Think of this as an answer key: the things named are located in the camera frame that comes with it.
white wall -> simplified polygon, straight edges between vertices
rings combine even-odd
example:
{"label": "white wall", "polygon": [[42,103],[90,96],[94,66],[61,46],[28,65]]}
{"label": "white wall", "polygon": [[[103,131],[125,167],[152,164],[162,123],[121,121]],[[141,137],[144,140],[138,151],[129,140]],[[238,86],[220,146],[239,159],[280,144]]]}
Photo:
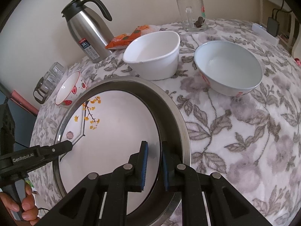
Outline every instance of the white wall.
{"label": "white wall", "polygon": [[[22,0],[0,34],[0,82],[39,108],[33,90],[55,61],[72,65],[84,56],[67,29],[61,10],[71,0]],[[176,0],[102,0],[114,35],[143,24],[179,21]],[[259,0],[204,0],[207,18],[259,20]],[[97,6],[88,3],[100,13]]]}

orange snack bag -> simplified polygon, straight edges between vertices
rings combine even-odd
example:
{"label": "orange snack bag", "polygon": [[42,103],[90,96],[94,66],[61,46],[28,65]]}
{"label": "orange snack bag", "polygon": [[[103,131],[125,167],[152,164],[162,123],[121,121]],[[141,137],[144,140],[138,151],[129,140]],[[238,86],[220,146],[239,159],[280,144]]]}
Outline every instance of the orange snack bag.
{"label": "orange snack bag", "polygon": [[142,35],[146,35],[152,32],[160,30],[160,26],[156,25],[143,25],[138,26],[131,35],[121,34],[114,37],[111,42],[106,46],[107,49],[124,49],[127,48],[130,43]]}
{"label": "orange snack bag", "polygon": [[106,45],[106,49],[123,49],[126,48],[130,42],[127,44],[128,34],[121,34],[117,37],[114,37],[111,42]]}

yellow leaf pattern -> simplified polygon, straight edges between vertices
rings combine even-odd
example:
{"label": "yellow leaf pattern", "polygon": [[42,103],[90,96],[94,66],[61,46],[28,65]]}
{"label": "yellow leaf pattern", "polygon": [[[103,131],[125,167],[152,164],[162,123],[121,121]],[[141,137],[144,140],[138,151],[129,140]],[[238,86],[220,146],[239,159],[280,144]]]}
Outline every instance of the yellow leaf pattern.
{"label": "yellow leaf pattern", "polygon": [[83,110],[87,110],[88,111],[88,114],[87,114],[87,116],[85,116],[84,117],[84,119],[85,119],[85,121],[88,121],[89,120],[89,115],[91,116],[91,118],[92,118],[92,120],[90,121],[90,123],[92,124],[91,126],[90,126],[90,129],[93,129],[93,130],[95,130],[96,128],[97,128],[97,125],[99,124],[99,122],[100,122],[100,119],[95,119],[94,117],[93,117],[93,114],[90,112],[90,111],[93,111],[93,110],[95,110],[95,106],[92,106],[92,107],[90,107],[90,106],[88,106],[88,102],[90,102],[91,104],[94,104],[95,102],[97,102],[97,103],[101,103],[101,100],[100,100],[100,97],[99,96],[97,96],[97,97],[95,97],[93,100],[87,100],[85,103],[83,103],[82,104],[82,109]]}

gray floral pattern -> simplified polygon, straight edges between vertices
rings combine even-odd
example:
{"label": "gray floral pattern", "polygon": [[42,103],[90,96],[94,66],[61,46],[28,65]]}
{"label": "gray floral pattern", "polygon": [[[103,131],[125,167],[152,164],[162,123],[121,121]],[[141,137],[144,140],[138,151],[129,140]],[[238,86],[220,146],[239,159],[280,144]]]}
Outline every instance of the gray floral pattern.
{"label": "gray floral pattern", "polygon": [[[162,25],[180,35],[176,74],[154,81],[177,104],[188,128],[192,167],[198,172],[222,173],[270,222],[287,226],[301,206],[301,69],[282,47],[274,47],[240,20],[207,19],[203,32],[185,32],[176,22]],[[196,48],[210,40],[230,41],[248,49],[260,62],[262,83],[249,94],[228,97],[209,88],[194,62]],[[138,76],[117,50],[92,64],[88,57],[68,69],[82,72],[89,87],[116,76]],[[31,146],[52,145],[66,112],[55,105],[56,91],[41,107]],[[30,173],[30,179],[49,206],[61,198],[51,164]],[[181,226],[179,207],[163,224]]]}

finger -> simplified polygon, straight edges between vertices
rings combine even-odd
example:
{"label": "finger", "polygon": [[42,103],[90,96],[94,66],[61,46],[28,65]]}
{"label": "finger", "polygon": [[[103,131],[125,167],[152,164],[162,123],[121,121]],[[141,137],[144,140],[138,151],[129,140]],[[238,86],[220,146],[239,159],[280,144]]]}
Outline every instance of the finger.
{"label": "finger", "polygon": [[22,208],[24,211],[28,211],[35,207],[35,199],[33,195],[28,195],[22,201]]}
{"label": "finger", "polygon": [[30,221],[31,225],[35,225],[40,220],[39,217],[37,217],[35,220]]}
{"label": "finger", "polygon": [[25,191],[28,195],[32,195],[33,190],[31,189],[31,186],[28,183],[25,183]]}
{"label": "finger", "polygon": [[0,199],[2,200],[5,207],[12,211],[19,211],[20,207],[14,200],[6,193],[0,192]]}
{"label": "finger", "polygon": [[39,210],[38,208],[35,206],[34,208],[25,211],[22,213],[22,218],[26,221],[31,221],[31,220],[35,220],[38,216]]}

